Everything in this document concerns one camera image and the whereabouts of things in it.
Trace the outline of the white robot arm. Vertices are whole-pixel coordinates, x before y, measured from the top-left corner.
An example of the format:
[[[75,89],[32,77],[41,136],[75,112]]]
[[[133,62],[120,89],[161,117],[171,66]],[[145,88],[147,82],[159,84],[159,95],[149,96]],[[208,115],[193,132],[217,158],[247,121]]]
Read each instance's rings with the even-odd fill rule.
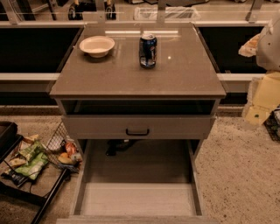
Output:
[[[242,112],[247,123],[259,126],[280,105],[280,11],[238,53],[255,56],[256,64],[267,71],[261,79],[251,81],[248,103]]]

